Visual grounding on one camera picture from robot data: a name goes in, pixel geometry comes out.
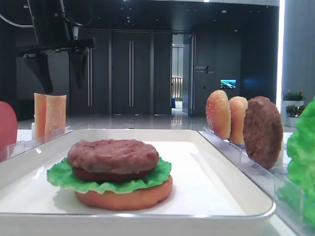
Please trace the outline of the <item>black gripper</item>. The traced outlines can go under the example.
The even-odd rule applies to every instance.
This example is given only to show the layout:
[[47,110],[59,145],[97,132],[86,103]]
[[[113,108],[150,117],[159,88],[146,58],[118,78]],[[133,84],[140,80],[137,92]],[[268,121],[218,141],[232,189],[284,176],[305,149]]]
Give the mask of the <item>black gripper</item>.
[[47,54],[70,52],[70,79],[83,88],[89,50],[94,39],[78,39],[75,32],[82,25],[67,16],[62,0],[28,1],[36,45],[17,48],[17,57],[25,57],[26,65],[36,75],[45,93],[53,92]]

